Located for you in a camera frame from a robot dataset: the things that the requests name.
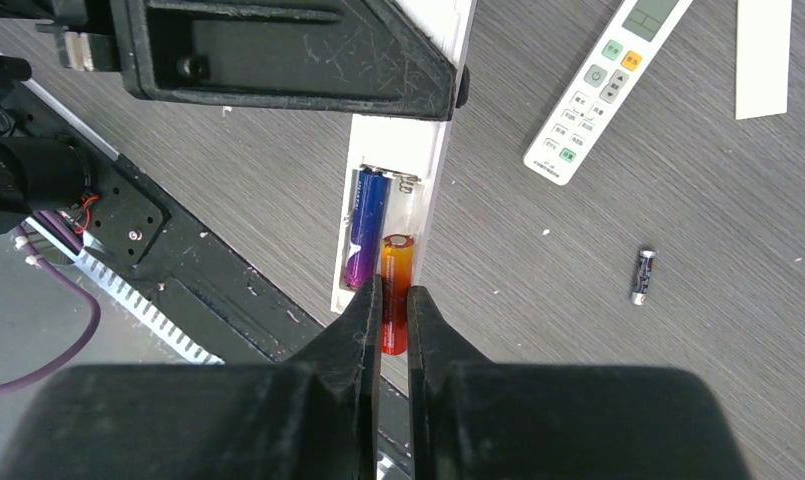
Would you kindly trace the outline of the white air conditioner remote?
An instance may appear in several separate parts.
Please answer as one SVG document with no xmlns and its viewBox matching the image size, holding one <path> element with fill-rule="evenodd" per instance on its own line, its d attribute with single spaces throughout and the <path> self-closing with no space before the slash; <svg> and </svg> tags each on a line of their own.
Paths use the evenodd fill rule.
<svg viewBox="0 0 805 480">
<path fill-rule="evenodd" d="M 621 2 L 526 150 L 524 165 L 566 185 L 691 4 Z"/>
</svg>

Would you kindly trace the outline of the blue purple battery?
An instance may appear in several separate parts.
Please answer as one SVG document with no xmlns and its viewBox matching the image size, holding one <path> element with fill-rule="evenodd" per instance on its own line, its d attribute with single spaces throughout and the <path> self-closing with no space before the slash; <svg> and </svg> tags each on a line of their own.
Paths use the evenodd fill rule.
<svg viewBox="0 0 805 480">
<path fill-rule="evenodd" d="M 356 180 L 344 275 L 352 290 L 374 275 L 390 186 L 383 171 L 371 168 L 360 170 Z"/>
</svg>

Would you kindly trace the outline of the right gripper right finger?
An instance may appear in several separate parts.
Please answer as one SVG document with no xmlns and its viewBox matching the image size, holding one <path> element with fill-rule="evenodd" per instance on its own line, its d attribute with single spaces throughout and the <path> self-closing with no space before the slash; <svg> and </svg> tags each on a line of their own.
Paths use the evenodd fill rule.
<svg viewBox="0 0 805 480">
<path fill-rule="evenodd" d="M 455 479 L 459 457 L 453 381 L 462 363 L 489 359 L 444 318 L 424 286 L 407 295 L 411 455 L 415 479 Z"/>
</svg>

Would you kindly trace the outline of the black battery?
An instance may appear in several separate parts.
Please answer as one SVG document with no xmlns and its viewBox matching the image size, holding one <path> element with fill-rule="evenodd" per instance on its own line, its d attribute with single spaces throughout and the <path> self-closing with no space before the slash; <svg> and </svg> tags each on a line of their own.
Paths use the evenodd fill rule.
<svg viewBox="0 0 805 480">
<path fill-rule="evenodd" d="M 656 256 L 657 252 L 655 250 L 644 249 L 639 252 L 631 293 L 631 301 L 636 306 L 642 306 L 646 303 L 652 266 Z"/>
</svg>

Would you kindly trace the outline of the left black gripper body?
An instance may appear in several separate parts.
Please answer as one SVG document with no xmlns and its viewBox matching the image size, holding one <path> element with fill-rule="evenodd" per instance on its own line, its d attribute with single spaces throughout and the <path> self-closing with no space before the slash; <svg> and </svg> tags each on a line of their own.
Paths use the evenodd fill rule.
<svg viewBox="0 0 805 480">
<path fill-rule="evenodd" d="M 0 19 L 34 20 L 52 37 L 59 63 L 79 72 L 119 72 L 111 5 L 105 0 L 0 0 Z"/>
</svg>

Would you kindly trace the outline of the slim white remote control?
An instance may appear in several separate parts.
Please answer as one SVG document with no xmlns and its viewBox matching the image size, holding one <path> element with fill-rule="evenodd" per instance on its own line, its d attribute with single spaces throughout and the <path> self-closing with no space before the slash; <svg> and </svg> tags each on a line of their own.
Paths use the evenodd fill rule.
<svg viewBox="0 0 805 480">
<path fill-rule="evenodd" d="M 400 1 L 398 5 L 456 67 L 454 106 L 466 66 L 475 1 Z M 414 238 L 412 281 L 424 263 L 437 189 L 448 151 L 452 122 L 354 115 L 347 152 L 330 310 L 341 313 L 354 290 L 344 280 L 358 172 L 366 167 L 390 178 L 382 235 Z"/>
</svg>

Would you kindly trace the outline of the white battery cover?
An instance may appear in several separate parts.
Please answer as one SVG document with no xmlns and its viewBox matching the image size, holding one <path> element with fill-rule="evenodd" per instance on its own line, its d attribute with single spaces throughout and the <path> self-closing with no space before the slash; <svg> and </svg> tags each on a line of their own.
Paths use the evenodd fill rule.
<svg viewBox="0 0 805 480">
<path fill-rule="evenodd" d="M 738 0 L 735 118 L 788 109 L 791 0 Z"/>
</svg>

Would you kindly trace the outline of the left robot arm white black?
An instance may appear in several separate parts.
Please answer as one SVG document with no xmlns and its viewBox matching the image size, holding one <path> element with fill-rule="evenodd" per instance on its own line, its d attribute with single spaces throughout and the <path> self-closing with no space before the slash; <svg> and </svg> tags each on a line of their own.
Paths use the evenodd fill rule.
<svg viewBox="0 0 805 480">
<path fill-rule="evenodd" d="M 444 135 L 466 94 L 476 1 L 0 1 L 48 20 L 66 68 L 119 72 L 138 99 L 334 111 L 354 128 Z M 0 55 L 0 103 L 30 64 Z M 73 146 L 0 136 L 0 212 L 74 206 L 94 181 Z M 0 226 L 0 233 L 10 227 Z"/>
</svg>

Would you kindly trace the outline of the orange red battery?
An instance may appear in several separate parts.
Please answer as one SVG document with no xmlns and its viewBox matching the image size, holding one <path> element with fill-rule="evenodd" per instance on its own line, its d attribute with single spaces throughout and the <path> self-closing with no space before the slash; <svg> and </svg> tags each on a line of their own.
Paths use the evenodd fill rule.
<svg viewBox="0 0 805 480">
<path fill-rule="evenodd" d="M 391 234 L 383 239 L 382 352 L 387 355 L 398 356 L 407 350 L 407 295 L 411 286 L 413 253 L 412 236 Z"/>
</svg>

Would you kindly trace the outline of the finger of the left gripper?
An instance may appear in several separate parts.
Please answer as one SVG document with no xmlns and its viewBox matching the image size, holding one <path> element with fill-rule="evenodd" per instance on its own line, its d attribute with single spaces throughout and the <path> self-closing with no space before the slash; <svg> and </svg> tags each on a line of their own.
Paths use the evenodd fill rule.
<svg viewBox="0 0 805 480">
<path fill-rule="evenodd" d="M 462 108 L 467 103 L 469 99 L 470 81 L 471 72 L 468 66 L 464 66 L 456 92 L 456 109 Z"/>
<path fill-rule="evenodd" d="M 394 1 L 115 1 L 142 100 L 444 121 L 457 68 Z"/>
</svg>

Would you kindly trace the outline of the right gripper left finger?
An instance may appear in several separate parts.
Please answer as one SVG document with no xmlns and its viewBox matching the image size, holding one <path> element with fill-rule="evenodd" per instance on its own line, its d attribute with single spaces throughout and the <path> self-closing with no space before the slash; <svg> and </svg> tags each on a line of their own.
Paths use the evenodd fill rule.
<svg viewBox="0 0 805 480">
<path fill-rule="evenodd" d="M 272 479 L 373 479 L 377 473 L 379 277 L 288 360 L 269 388 Z"/>
</svg>

